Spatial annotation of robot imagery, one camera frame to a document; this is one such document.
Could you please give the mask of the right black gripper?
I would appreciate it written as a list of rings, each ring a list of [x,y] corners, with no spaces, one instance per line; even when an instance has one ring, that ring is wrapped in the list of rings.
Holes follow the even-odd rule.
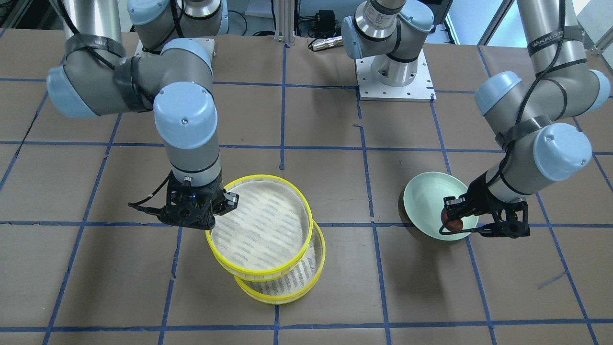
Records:
[[[167,225],[211,230],[215,226],[215,216],[223,216],[238,207],[239,195],[226,192],[218,175],[204,186],[192,186],[187,180],[180,183],[173,175],[166,192],[166,205],[157,218]]]

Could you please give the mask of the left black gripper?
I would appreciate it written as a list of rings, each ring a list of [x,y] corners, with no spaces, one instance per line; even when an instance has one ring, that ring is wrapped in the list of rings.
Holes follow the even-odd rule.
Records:
[[[483,237],[513,239],[530,236],[527,202],[523,199],[513,203],[499,201],[486,187],[484,175],[469,184],[464,198],[447,196],[443,198],[443,203],[443,209],[448,214],[463,214],[465,217],[490,214],[493,222],[466,230],[458,230],[451,223],[445,223],[439,229],[440,235],[480,233]]]

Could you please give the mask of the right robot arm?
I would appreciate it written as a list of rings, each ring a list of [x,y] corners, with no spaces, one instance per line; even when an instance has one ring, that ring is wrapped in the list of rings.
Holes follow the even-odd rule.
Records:
[[[238,206],[222,184],[212,57],[196,40],[227,26],[223,0],[130,0],[143,53],[127,56],[115,0],[59,0],[66,61],[48,72],[54,106],[70,117],[120,112],[155,116],[171,172],[166,204],[130,207],[165,224],[211,230]]]

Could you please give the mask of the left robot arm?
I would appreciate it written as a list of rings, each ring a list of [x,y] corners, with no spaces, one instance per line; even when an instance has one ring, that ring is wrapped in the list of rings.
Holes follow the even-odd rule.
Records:
[[[460,194],[457,179],[438,172],[407,184],[405,212],[432,238],[519,238],[530,235],[527,197],[582,170],[592,157],[584,133],[563,122],[601,107],[611,84],[587,65],[584,31],[569,0],[518,2],[535,79],[506,71],[475,92],[481,115],[504,158]]]

